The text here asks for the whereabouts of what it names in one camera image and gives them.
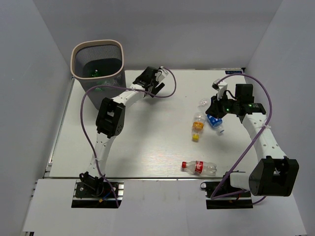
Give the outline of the red label cola bottle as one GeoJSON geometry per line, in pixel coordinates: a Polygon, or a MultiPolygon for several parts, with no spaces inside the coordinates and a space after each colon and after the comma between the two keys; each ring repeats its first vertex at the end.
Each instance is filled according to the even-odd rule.
{"type": "Polygon", "coordinates": [[[204,161],[191,161],[182,162],[182,169],[195,175],[206,175],[214,177],[216,175],[217,166],[211,162],[204,161]]]}

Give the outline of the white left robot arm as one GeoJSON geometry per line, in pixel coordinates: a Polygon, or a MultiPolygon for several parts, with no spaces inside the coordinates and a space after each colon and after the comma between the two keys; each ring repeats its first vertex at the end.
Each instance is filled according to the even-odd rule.
{"type": "Polygon", "coordinates": [[[104,98],[96,118],[96,144],[87,172],[90,176],[101,178],[105,175],[106,161],[114,139],[122,132],[126,109],[146,95],[156,96],[164,87],[162,80],[168,71],[164,67],[147,67],[130,87],[121,88],[121,94],[114,98],[104,98]]]}

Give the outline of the white cap clear bottle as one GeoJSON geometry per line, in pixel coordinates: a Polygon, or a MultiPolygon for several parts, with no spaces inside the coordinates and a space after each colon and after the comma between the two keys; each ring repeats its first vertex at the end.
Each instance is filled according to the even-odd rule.
{"type": "Polygon", "coordinates": [[[204,99],[201,99],[198,103],[198,106],[199,107],[207,107],[209,104],[209,99],[207,98],[204,98],[204,99]]]}

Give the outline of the blue label clear bottle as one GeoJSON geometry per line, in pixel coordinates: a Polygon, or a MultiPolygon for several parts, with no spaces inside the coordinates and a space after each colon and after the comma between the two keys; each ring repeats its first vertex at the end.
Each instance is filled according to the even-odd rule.
{"type": "Polygon", "coordinates": [[[215,118],[211,115],[207,115],[206,118],[211,128],[215,130],[218,134],[224,132],[223,121],[221,118],[215,118]]]}

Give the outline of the green plastic bottle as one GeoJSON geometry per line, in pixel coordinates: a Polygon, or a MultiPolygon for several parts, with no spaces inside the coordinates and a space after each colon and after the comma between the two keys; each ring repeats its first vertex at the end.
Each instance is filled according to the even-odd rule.
{"type": "Polygon", "coordinates": [[[88,69],[85,71],[86,78],[96,78],[102,76],[103,76],[102,71],[98,69],[88,69]]]}

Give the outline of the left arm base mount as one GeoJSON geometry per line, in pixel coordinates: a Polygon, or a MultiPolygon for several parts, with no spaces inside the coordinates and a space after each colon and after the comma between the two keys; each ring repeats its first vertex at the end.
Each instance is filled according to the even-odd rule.
{"type": "Polygon", "coordinates": [[[103,178],[81,173],[75,184],[72,208],[114,209],[120,206],[124,193],[122,182],[107,183],[103,178]]]}

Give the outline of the yellow label clear bottle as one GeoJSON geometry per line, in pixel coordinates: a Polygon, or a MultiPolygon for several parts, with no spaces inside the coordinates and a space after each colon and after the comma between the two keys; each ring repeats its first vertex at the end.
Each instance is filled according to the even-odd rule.
{"type": "Polygon", "coordinates": [[[198,142],[203,132],[206,117],[203,113],[198,112],[193,117],[191,136],[194,142],[198,142]]]}

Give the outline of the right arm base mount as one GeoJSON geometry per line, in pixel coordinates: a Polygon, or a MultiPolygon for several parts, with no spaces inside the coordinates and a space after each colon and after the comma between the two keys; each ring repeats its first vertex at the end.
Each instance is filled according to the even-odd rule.
{"type": "Polygon", "coordinates": [[[215,197],[227,195],[223,198],[211,199],[219,181],[204,181],[200,184],[200,189],[205,192],[206,208],[215,209],[251,209],[253,208],[250,192],[243,192],[240,188],[231,187],[227,182],[215,194],[215,197]]]}

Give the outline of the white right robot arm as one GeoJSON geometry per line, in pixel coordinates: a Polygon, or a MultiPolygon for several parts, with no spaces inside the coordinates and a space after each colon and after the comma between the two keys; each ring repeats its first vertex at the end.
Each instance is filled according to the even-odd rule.
{"type": "Polygon", "coordinates": [[[244,158],[254,148],[258,163],[253,170],[245,172],[236,170],[240,163],[236,161],[214,189],[211,198],[219,198],[217,193],[221,188],[228,196],[245,191],[254,196],[290,196],[299,164],[297,160],[289,159],[278,145],[268,126],[270,119],[266,116],[263,105],[254,101],[253,85],[237,84],[231,98],[227,96],[227,83],[215,82],[213,88],[218,93],[211,98],[206,114],[215,118],[222,118],[227,114],[236,115],[252,140],[241,157],[244,158]]]}

